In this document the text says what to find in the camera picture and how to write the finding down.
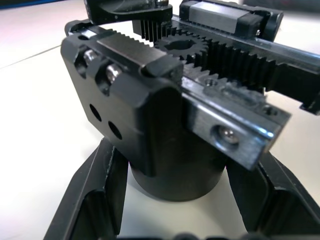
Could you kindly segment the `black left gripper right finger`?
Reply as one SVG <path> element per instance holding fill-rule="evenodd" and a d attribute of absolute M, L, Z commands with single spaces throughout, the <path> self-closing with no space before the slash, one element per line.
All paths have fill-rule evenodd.
<path fill-rule="evenodd" d="M 253 170 L 230 161 L 230 187 L 245 229 L 270 239 L 320 238 L 320 207 L 298 178 L 271 153 Z"/>

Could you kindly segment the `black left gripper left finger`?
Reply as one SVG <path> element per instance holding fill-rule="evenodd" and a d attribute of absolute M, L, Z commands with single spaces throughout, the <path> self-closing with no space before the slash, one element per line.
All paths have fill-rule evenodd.
<path fill-rule="evenodd" d="M 128 160 L 103 138 L 73 175 L 46 240 L 115 240 L 120 234 Z"/>

